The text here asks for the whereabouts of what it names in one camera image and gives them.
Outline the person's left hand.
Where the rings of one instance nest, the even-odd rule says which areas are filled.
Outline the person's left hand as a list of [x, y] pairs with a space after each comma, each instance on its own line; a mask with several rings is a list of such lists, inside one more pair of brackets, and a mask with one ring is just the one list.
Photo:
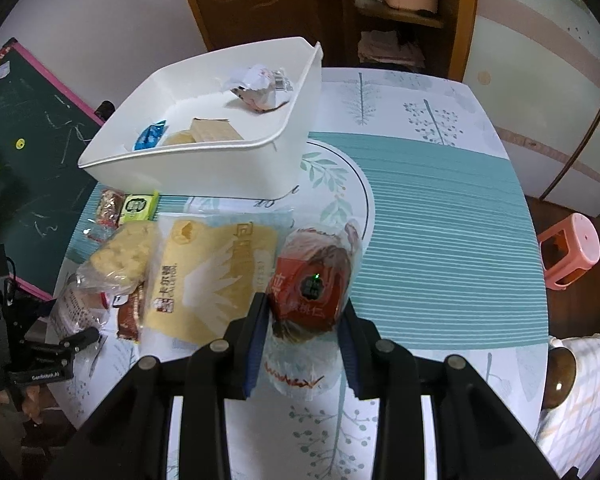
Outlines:
[[0, 408], [10, 406], [20, 411], [25, 420], [32, 420], [37, 425], [43, 422], [42, 413], [49, 408], [57, 408], [53, 393], [46, 385], [27, 386], [18, 391], [22, 400], [14, 399], [7, 390], [0, 391]]

